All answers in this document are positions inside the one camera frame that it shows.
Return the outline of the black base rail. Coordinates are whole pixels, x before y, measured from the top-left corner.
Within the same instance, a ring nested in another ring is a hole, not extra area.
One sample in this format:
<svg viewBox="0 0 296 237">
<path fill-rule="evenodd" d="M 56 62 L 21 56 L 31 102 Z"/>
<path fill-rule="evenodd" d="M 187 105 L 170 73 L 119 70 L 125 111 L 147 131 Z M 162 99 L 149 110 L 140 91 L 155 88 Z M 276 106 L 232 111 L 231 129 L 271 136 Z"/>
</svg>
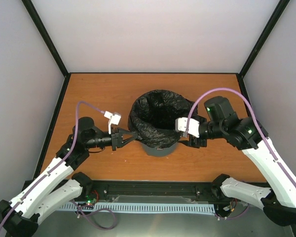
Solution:
<svg viewBox="0 0 296 237">
<path fill-rule="evenodd" d="M 139 197 L 183 197 L 194 201 L 208 203 L 223 203 L 233 198 L 247 203 L 253 203 L 254 199 L 262 193 L 262 188 L 269 188 L 268 183 L 252 183 L 254 191 L 246 197 L 241 194 L 226 197 L 215 197 L 210 182 L 149 182 L 149 181 L 103 181 L 94 180 L 90 191 L 83 191 L 76 201 L 86 202 L 88 198 L 99 197 L 100 201 L 112 201 L 119 196 Z"/>
</svg>

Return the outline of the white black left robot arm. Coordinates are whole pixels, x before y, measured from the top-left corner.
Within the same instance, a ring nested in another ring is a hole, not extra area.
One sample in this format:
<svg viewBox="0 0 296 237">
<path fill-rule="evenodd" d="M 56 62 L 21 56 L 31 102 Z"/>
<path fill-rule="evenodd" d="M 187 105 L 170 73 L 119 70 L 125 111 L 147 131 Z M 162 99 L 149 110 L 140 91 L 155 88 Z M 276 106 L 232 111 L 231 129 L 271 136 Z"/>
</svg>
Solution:
<svg viewBox="0 0 296 237">
<path fill-rule="evenodd" d="M 115 151 L 137 137 L 137 133 L 122 128 L 102 131 L 92 118 L 78 118 L 47 168 L 20 194 L 0 201 L 0 228 L 13 237 L 33 236 L 44 219 L 63 204 L 92 195 L 92 180 L 76 172 L 90 156 L 90 149 L 111 147 Z"/>
</svg>

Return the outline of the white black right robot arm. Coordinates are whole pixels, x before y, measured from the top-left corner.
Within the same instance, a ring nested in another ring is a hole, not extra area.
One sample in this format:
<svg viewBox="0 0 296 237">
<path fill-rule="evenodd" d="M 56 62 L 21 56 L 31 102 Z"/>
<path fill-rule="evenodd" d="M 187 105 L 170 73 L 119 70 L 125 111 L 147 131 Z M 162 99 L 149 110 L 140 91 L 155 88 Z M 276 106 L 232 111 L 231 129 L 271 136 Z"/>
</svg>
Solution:
<svg viewBox="0 0 296 237">
<path fill-rule="evenodd" d="M 188 147 L 206 147 L 209 139 L 225 139 L 246 155 L 269 184 L 268 188 L 219 175 L 211 184 L 213 196 L 234 198 L 260 208 L 279 226 L 296 224 L 296 176 L 274 148 L 265 129 L 252 117 L 239 118 L 229 100 L 216 96 L 204 103 L 209 119 L 178 118 L 175 129 Z"/>
</svg>

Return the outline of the black left rear frame post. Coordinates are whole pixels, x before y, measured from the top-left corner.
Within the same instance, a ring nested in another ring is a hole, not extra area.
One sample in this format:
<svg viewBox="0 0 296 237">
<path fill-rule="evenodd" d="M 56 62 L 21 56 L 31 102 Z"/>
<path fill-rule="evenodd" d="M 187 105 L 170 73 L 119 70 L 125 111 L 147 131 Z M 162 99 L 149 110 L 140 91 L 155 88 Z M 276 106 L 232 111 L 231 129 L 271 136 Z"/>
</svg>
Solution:
<svg viewBox="0 0 296 237">
<path fill-rule="evenodd" d="M 57 64 L 61 74 L 66 77 L 69 72 L 61 59 L 61 56 L 56 49 L 39 13 L 37 12 L 33 2 L 31 0 L 21 0 L 22 4 L 24 5 L 27 13 L 29 14 L 30 18 L 32 19 L 35 27 L 37 28 L 41 38 L 43 39 L 45 45 L 47 46 L 51 56 L 53 57 L 55 63 Z"/>
</svg>

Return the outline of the metal base plate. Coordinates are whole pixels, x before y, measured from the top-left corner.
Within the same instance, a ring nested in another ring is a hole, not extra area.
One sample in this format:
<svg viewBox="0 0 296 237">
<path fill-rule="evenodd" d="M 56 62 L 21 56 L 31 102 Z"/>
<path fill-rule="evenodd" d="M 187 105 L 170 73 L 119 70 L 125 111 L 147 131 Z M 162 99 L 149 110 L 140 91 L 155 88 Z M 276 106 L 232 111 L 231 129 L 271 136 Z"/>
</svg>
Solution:
<svg viewBox="0 0 296 237">
<path fill-rule="evenodd" d="M 67 203 L 47 217 L 36 237 L 296 237 L 292 227 L 280 227 L 256 207 L 237 203 L 228 217 L 202 214 L 114 213 L 107 208 L 76 213 Z"/>
</svg>

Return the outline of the teal plastic trash bin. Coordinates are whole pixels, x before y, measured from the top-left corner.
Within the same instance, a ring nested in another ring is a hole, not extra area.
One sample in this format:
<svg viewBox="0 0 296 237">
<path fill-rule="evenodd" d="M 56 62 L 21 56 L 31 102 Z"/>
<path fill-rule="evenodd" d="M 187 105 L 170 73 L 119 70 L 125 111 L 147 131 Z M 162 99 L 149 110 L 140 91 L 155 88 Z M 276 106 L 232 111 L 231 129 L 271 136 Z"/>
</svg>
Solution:
<svg viewBox="0 0 296 237">
<path fill-rule="evenodd" d="M 171 145 L 164 146 L 161 143 L 148 142 L 141 143 L 141 145 L 148 156 L 166 157 L 176 150 L 178 143 L 173 143 Z"/>
</svg>

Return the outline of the black frame post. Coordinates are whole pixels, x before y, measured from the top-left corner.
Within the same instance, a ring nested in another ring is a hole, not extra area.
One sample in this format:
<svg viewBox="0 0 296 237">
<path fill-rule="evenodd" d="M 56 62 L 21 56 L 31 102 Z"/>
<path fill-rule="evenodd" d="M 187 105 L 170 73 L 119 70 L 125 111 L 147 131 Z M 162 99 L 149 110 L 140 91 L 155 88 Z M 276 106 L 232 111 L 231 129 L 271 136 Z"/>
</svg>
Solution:
<svg viewBox="0 0 296 237">
<path fill-rule="evenodd" d="M 288 6 L 290 0 L 280 0 L 278 1 L 274 11 L 272 12 L 267 24 L 265 25 L 263 31 L 261 32 L 257 42 L 255 43 L 253 49 L 251 50 L 246 62 L 244 63 L 239 76 L 241 79 L 245 77 L 247 72 L 249 71 L 250 67 L 252 66 L 254 60 L 258 56 L 260 50 L 262 49 L 263 45 L 267 41 L 268 37 L 270 36 L 272 30 L 276 26 L 277 22 L 279 21 L 280 17 L 282 16 L 283 12 L 285 11 L 286 7 Z"/>
<path fill-rule="evenodd" d="M 43 39 L 45 45 L 47 46 L 51 56 L 53 57 L 55 63 L 57 64 L 61 74 L 66 77 L 69 72 L 61 59 L 61 56 L 56 49 L 39 13 L 37 12 L 33 2 L 31 0 L 21 0 L 22 4 L 24 5 L 27 13 L 29 14 L 30 18 L 32 19 L 35 27 L 37 28 L 41 38 Z"/>
</svg>

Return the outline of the black plastic trash bag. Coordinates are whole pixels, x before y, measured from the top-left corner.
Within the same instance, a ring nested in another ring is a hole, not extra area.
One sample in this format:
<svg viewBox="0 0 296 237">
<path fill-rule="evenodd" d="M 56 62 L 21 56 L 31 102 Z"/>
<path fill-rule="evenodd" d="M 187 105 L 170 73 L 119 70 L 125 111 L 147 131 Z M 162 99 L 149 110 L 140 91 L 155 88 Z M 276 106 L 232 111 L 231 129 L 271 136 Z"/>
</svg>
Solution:
<svg viewBox="0 0 296 237">
<path fill-rule="evenodd" d="M 152 90 L 138 97 L 128 116 L 128 129 L 150 148 L 168 148 L 180 140 L 175 121 L 187 117 L 194 102 L 169 90 Z"/>
</svg>

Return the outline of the black right rear frame post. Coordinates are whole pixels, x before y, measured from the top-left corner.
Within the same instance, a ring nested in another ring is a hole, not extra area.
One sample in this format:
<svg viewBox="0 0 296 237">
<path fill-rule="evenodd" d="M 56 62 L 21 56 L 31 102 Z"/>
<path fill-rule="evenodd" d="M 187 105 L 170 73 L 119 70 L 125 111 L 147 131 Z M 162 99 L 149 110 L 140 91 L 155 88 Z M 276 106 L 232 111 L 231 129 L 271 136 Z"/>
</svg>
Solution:
<svg viewBox="0 0 296 237">
<path fill-rule="evenodd" d="M 258 56 L 260 50 L 262 49 L 263 45 L 267 41 L 268 37 L 270 36 L 272 30 L 276 26 L 277 22 L 279 21 L 280 17 L 282 16 L 283 12 L 285 11 L 286 7 L 288 6 L 290 0 L 280 0 L 278 1 L 274 11 L 272 12 L 267 24 L 265 25 L 263 31 L 261 32 L 257 42 L 255 43 L 253 49 L 251 50 L 246 62 L 244 63 L 239 76 L 241 79 L 245 77 L 247 72 L 249 71 L 250 67 L 252 66 L 254 60 Z"/>
</svg>

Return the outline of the small green-lit circuit board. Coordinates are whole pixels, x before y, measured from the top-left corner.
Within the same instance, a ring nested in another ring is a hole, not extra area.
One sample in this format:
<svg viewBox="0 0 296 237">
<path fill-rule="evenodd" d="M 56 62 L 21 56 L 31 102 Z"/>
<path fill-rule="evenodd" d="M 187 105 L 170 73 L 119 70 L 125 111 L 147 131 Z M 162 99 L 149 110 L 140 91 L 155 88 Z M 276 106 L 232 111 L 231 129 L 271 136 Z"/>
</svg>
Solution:
<svg viewBox="0 0 296 237">
<path fill-rule="evenodd" d="M 99 201 L 99 196 L 96 194 L 90 194 L 86 198 L 87 205 L 95 205 Z"/>
</svg>

